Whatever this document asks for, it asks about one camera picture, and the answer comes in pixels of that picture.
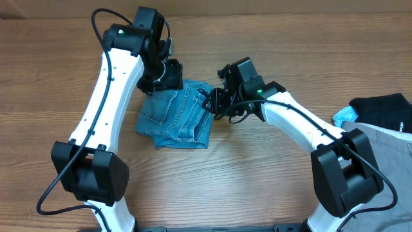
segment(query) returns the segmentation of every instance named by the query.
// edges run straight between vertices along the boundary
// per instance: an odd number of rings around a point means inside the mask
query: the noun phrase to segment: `gray cloth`
[[[343,230],[412,232],[412,142],[355,122],[345,122],[342,128],[346,131],[358,128],[368,136],[379,170],[392,182],[398,193],[398,204],[394,208],[360,213]],[[391,202],[391,190],[384,184],[384,190],[363,208],[387,206]]]

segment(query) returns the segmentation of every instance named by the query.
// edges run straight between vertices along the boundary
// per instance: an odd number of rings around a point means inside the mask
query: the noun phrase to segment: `wooden tabletop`
[[[285,14],[167,18],[183,77],[222,86],[216,70],[252,58],[327,122],[356,97],[403,93],[412,102],[412,14]],[[98,19],[103,31],[114,17]],[[88,209],[36,213],[55,178],[50,150],[66,142],[94,89],[101,47],[89,19],[0,21],[0,231],[97,227]],[[141,226],[269,226],[301,222],[318,201],[310,156],[255,116],[213,122],[207,150],[155,149],[133,126],[136,90],[118,156],[126,200]],[[44,209],[81,204],[59,183]]]

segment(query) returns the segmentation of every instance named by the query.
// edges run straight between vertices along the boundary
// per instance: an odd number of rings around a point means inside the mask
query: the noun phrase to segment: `blue denim fabric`
[[[212,115],[201,105],[212,89],[207,83],[183,80],[182,90],[146,96],[135,130],[150,136],[157,148],[207,148]]]
[[[333,123],[335,126],[342,128],[342,124],[344,121],[349,121],[349,122],[355,122],[357,119],[358,114],[356,111],[352,108],[352,106],[347,106],[333,116]]]

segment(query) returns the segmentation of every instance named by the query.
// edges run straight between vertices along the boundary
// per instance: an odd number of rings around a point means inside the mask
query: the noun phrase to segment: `black cloth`
[[[401,93],[382,97],[357,98],[349,102],[359,115],[355,122],[412,133],[412,106]]]

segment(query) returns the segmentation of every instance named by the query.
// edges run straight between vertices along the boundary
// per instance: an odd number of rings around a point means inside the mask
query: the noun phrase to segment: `jeans pocket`
[[[140,114],[162,125],[177,94],[178,90],[167,90],[154,92],[152,96],[146,95]]]
[[[203,101],[193,97],[193,104],[183,126],[180,128],[177,140],[198,142],[205,130],[210,113],[202,108]]]

